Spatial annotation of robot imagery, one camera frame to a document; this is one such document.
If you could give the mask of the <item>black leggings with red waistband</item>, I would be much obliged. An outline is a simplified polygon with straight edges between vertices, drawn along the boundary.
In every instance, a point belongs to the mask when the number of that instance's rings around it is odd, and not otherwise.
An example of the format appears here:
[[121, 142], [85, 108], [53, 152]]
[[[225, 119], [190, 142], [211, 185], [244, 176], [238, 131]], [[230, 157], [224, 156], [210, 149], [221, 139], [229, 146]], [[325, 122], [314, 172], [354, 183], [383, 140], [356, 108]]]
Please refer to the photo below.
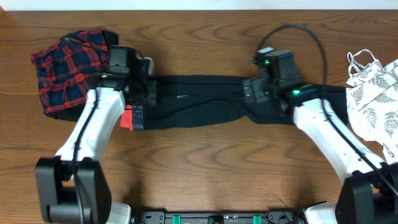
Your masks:
[[182, 75], [154, 77], [156, 104], [128, 105], [121, 127], [131, 131], [196, 128], [248, 117], [257, 124], [292, 124], [273, 103], [247, 103], [246, 77]]

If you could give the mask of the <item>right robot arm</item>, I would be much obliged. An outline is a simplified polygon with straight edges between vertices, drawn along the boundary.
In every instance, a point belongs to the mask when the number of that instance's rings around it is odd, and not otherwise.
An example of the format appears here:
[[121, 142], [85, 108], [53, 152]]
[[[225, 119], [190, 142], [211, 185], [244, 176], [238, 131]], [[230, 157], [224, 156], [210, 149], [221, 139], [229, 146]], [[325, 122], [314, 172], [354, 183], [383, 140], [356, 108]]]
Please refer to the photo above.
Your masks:
[[243, 81], [248, 103], [271, 102], [321, 150], [343, 184], [336, 203], [304, 208], [296, 223], [397, 223], [397, 149], [381, 136], [384, 157], [346, 127], [328, 100], [326, 86], [304, 85], [289, 50], [258, 50], [261, 78]]

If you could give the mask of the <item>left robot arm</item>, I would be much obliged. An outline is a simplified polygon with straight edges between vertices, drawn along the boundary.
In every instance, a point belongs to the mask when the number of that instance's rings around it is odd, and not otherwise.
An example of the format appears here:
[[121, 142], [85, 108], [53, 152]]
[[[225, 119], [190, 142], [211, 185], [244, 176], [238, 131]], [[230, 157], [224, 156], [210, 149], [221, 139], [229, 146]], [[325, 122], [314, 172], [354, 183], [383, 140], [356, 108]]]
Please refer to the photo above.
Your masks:
[[83, 111], [53, 158], [35, 167], [42, 218], [49, 223], [139, 223], [125, 203], [112, 200], [101, 160], [126, 105], [155, 103], [149, 82], [154, 61], [140, 51], [111, 46], [108, 68], [93, 74]]

